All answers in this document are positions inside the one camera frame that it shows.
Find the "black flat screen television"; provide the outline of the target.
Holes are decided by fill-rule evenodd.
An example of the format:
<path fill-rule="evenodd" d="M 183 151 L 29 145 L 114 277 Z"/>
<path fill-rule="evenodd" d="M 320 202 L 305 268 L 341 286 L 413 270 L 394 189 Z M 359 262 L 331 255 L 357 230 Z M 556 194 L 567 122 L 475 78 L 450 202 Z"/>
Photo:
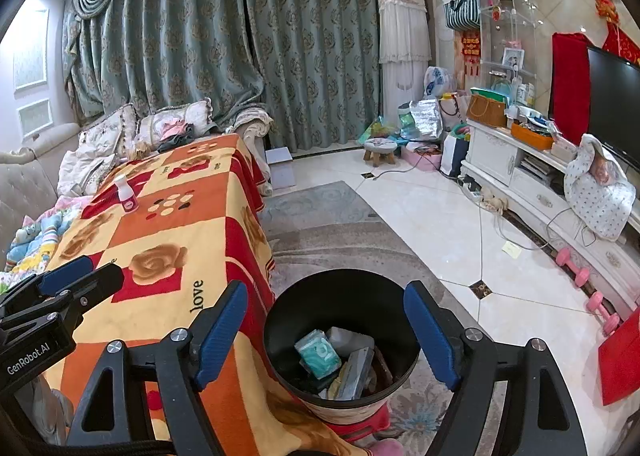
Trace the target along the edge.
<path fill-rule="evenodd" d="M 589 132 L 639 168 L 640 70 L 605 50 L 587 48 L 590 81 Z"/>

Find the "floral pillow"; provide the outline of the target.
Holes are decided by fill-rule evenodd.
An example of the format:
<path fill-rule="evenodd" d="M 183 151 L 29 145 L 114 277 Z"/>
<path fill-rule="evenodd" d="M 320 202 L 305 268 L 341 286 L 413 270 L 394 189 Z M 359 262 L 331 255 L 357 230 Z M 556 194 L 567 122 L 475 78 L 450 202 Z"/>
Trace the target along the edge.
<path fill-rule="evenodd" d="M 191 125 L 196 137 L 208 133 L 213 124 L 213 106 L 209 98 L 191 104 L 165 107 L 142 118 L 138 124 L 137 143 L 156 149 L 164 139 Z"/>

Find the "white blue medicine box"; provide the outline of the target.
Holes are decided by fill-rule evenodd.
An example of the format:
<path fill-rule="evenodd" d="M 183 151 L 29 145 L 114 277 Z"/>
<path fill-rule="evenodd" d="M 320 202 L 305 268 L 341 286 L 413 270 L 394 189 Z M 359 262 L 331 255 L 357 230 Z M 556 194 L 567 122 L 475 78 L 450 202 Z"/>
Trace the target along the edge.
<path fill-rule="evenodd" d="M 326 396 L 332 401 L 355 401 L 361 398 L 364 385 L 367 383 L 374 349 L 359 349 L 349 355 L 337 377 L 329 386 Z"/>

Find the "pink dumbbell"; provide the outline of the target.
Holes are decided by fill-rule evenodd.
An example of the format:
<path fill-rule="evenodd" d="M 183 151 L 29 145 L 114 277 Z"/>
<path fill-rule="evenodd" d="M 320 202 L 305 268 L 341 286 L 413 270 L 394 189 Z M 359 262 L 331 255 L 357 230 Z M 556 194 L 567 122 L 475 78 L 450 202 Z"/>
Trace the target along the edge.
<path fill-rule="evenodd" d="M 620 327 L 620 315 L 608 310 L 604 305 L 604 297 L 600 291 L 596 290 L 590 294 L 586 304 L 586 309 L 603 320 L 602 328 L 605 337 L 613 335 L 615 330 Z"/>
<path fill-rule="evenodd" d="M 574 284 L 582 288 L 588 283 L 590 271 L 588 268 L 577 266 L 570 257 L 570 248 L 564 247 L 555 256 L 555 263 L 560 268 L 567 268 L 574 275 Z"/>

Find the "orange tray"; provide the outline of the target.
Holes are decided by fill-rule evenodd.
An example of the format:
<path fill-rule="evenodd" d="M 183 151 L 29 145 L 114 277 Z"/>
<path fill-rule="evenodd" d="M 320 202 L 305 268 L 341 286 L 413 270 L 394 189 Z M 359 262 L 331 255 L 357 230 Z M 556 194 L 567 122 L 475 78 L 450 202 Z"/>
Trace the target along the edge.
<path fill-rule="evenodd" d="M 553 145 L 553 138 L 549 133 L 531 130 L 526 125 L 513 123 L 510 132 L 513 138 L 539 151 L 549 150 Z"/>

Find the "covered standing air conditioner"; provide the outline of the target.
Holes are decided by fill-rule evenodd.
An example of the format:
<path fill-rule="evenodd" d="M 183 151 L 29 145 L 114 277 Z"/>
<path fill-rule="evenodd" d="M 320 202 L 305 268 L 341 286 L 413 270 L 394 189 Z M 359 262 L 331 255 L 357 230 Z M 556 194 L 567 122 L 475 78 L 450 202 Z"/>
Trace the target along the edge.
<path fill-rule="evenodd" d="M 422 98 L 432 58 L 424 0 L 378 0 L 383 117 L 398 127 L 398 108 Z"/>

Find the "red cloth on television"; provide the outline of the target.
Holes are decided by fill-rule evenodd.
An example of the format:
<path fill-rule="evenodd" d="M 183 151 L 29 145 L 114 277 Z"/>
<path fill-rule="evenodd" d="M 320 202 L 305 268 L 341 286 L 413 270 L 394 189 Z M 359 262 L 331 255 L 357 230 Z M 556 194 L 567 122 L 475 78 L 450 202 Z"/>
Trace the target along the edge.
<path fill-rule="evenodd" d="M 590 119 L 592 42 L 582 33 L 555 32 L 551 39 L 550 115 L 563 137 L 578 146 Z"/>

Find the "black round trash bin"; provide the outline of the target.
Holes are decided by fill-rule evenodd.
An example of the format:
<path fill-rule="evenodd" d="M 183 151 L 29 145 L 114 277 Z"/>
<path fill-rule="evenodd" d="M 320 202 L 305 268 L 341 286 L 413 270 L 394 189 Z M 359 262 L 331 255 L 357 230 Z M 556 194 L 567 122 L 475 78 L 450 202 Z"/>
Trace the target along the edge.
<path fill-rule="evenodd" d="M 355 268 L 312 274 L 283 291 L 268 312 L 264 344 L 282 386 L 334 426 L 385 408 L 420 353 L 404 288 Z"/>

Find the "red paper bag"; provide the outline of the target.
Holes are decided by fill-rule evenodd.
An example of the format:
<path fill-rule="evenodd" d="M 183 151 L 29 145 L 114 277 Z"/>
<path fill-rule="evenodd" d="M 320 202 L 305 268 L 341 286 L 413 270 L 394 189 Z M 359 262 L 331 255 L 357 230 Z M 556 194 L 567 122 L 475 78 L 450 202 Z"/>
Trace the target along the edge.
<path fill-rule="evenodd" d="M 604 406 L 616 403 L 639 389 L 638 309 L 599 346 L 598 364 Z"/>

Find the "beige tufted sofa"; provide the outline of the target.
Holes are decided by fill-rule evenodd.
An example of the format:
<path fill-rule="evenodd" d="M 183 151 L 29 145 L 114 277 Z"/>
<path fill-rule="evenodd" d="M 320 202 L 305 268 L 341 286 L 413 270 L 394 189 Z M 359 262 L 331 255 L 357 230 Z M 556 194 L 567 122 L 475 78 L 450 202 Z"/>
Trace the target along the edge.
<path fill-rule="evenodd" d="M 60 124 L 1 153 L 1 262 L 24 217 L 40 216 L 58 200 L 58 170 L 64 153 L 77 148 L 79 131 L 77 123 Z"/>

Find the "small wooden stool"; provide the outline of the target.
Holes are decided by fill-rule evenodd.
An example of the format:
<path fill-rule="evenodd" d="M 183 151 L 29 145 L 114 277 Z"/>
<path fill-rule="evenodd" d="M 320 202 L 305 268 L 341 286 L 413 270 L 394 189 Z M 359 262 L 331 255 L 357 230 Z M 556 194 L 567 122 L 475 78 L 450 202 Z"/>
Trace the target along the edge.
<path fill-rule="evenodd" d="M 373 137 L 363 143 L 363 161 L 370 162 L 375 168 L 381 163 L 394 164 L 397 143 L 386 137 Z"/>

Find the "white bottle red label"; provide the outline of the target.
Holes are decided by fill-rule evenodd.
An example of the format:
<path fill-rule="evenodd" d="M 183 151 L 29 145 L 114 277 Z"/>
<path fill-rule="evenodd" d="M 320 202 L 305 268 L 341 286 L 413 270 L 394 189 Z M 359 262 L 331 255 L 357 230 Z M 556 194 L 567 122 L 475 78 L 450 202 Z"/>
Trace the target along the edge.
<path fill-rule="evenodd" d="M 127 181 L 125 175 L 116 176 L 114 184 L 117 190 L 117 196 L 122 208 L 126 213 L 134 211 L 138 207 L 138 201 L 134 188 Z"/>

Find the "teal tissue packet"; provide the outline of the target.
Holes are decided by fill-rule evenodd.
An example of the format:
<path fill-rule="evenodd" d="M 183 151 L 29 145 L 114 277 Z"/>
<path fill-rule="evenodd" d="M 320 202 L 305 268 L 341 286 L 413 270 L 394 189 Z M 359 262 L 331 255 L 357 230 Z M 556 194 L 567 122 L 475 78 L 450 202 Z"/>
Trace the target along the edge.
<path fill-rule="evenodd" d="M 294 344 L 305 366 L 317 378 L 323 379 L 342 366 L 342 360 L 326 338 L 326 334 L 314 329 Z"/>

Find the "red plastic stool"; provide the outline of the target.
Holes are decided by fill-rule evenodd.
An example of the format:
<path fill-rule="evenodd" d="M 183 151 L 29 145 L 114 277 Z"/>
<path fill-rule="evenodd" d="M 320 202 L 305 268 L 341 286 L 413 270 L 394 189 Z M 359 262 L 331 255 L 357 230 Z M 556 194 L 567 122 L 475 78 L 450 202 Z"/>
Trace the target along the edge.
<path fill-rule="evenodd" d="M 369 418 L 356 422 L 356 424 L 326 424 L 343 440 L 353 443 L 367 436 L 390 428 L 390 409 L 387 404 L 382 405 Z"/>

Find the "brown handbag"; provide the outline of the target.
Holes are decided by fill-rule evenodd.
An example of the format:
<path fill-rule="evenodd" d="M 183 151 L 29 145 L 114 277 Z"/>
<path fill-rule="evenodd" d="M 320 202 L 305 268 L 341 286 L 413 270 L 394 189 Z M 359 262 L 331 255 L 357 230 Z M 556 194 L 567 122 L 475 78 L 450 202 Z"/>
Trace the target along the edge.
<path fill-rule="evenodd" d="M 482 94 L 473 94 L 470 99 L 466 117 L 486 127 L 506 126 L 506 103 Z"/>

